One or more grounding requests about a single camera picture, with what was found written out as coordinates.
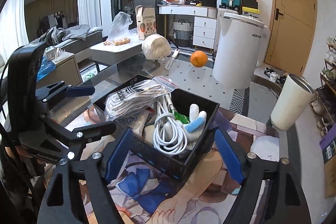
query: orange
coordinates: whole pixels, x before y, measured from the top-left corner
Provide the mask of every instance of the orange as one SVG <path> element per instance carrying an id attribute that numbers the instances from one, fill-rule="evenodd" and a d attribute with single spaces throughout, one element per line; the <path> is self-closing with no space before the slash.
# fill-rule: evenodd
<path id="1" fill-rule="evenodd" d="M 201 68 L 208 62 L 208 56 L 202 51 L 196 51 L 191 55 L 190 62 L 194 67 Z"/>

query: anime print mat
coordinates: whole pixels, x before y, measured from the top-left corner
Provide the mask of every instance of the anime print mat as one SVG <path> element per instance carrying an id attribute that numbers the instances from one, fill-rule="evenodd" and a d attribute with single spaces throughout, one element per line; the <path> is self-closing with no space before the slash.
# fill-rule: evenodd
<path id="1" fill-rule="evenodd" d="M 95 109 L 90 108 L 73 120 L 66 128 L 98 122 Z M 219 109 L 231 123 L 231 138 L 240 143 L 246 152 L 278 161 L 278 132 L 265 124 Z M 90 143 L 82 159 L 101 152 L 113 141 L 112 136 Z M 82 198 L 89 223 L 97 224 L 85 181 L 81 182 Z M 259 223 L 264 210 L 268 182 L 263 181 L 258 202 L 250 223 Z M 214 144 L 204 155 L 184 186 L 129 152 L 119 177 L 108 185 L 112 199 L 126 224 L 221 224 L 228 215 L 240 186 L 227 172 L 220 153 Z"/>

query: white table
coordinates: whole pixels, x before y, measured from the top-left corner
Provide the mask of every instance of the white table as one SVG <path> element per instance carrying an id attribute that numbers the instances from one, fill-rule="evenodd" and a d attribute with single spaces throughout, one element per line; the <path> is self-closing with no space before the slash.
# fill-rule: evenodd
<path id="1" fill-rule="evenodd" d="M 166 15 L 188 15 L 194 16 L 194 40 L 193 45 L 217 49 L 215 41 L 216 28 L 220 23 L 217 22 L 218 11 L 216 8 L 192 6 L 192 5 L 159 5 L 159 13 L 165 15 L 165 37 L 166 33 Z"/>

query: blue gripper pad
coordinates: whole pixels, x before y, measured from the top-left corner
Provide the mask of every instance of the blue gripper pad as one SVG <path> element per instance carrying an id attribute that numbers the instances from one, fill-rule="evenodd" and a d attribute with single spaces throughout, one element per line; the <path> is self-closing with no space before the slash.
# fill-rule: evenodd
<path id="1" fill-rule="evenodd" d="M 219 129 L 215 132 L 215 143 L 230 176 L 241 185 L 245 180 L 241 162 Z"/>
<path id="2" fill-rule="evenodd" d="M 124 164 L 128 151 L 131 148 L 132 141 L 133 132 L 131 129 L 128 129 L 122 136 L 121 140 L 119 141 L 118 145 L 114 149 L 114 152 L 107 162 L 106 174 L 104 176 L 104 180 L 107 184 L 109 184 L 112 180 L 115 180 L 118 177 L 118 174 Z"/>

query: drawer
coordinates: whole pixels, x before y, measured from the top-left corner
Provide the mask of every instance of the drawer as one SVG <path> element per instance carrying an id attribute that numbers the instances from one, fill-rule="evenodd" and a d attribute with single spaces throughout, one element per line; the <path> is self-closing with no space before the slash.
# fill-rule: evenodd
<path id="1" fill-rule="evenodd" d="M 201 46 L 206 48 L 213 48 L 215 40 L 210 38 L 204 38 L 204 37 L 197 37 L 194 36 L 193 39 L 193 45 L 194 46 Z"/>
<path id="2" fill-rule="evenodd" d="M 208 8 L 196 6 L 160 6 L 160 14 L 163 15 L 191 15 L 206 17 Z"/>
<path id="3" fill-rule="evenodd" d="M 194 27 L 194 35 L 197 37 L 215 39 L 215 33 L 216 33 L 216 30 L 214 29 Z"/>
<path id="4" fill-rule="evenodd" d="M 195 17 L 194 26 L 197 27 L 204 27 L 209 29 L 216 29 L 217 20 L 211 18 L 204 18 L 204 17 Z"/>

